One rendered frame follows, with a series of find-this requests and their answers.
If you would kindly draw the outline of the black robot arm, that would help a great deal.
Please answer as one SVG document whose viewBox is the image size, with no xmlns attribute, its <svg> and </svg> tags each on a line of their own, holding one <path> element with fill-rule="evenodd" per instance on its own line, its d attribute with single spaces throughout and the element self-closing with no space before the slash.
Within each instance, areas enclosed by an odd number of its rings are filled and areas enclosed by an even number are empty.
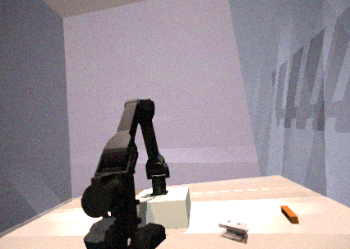
<svg viewBox="0 0 350 249">
<path fill-rule="evenodd" d="M 85 214 L 95 219 L 102 217 L 85 235 L 83 241 L 86 249 L 114 248 L 126 235 L 123 232 L 126 223 L 122 215 L 115 212 L 115 216 L 108 216 L 108 212 L 121 201 L 136 195 L 133 173 L 136 172 L 139 155 L 135 144 L 138 123 L 148 155 L 145 170 L 147 179 L 152 179 L 153 192 L 150 195 L 168 193 L 165 178 L 170 178 L 170 173 L 164 157 L 159 153 L 152 123 L 154 101 L 130 99 L 124 105 L 117 133 L 104 147 L 95 175 L 81 198 Z"/>
</svg>

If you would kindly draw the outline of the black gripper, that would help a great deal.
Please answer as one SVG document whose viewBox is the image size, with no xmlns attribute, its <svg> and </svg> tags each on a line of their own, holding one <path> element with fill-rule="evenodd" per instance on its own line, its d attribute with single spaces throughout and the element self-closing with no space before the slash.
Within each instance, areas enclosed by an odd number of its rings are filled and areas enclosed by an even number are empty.
<svg viewBox="0 0 350 249">
<path fill-rule="evenodd" d="M 147 224 L 143 228 L 138 228 L 142 223 L 141 218 L 137 218 L 136 206 L 140 204 L 140 199 L 133 198 L 121 201 L 119 205 L 109 211 L 111 216 L 115 216 L 115 212 L 121 214 L 126 227 L 123 229 L 124 234 L 116 247 L 111 249 L 155 249 L 166 239 L 165 227 L 160 224 Z M 131 244 L 128 246 L 128 238 Z"/>
</svg>

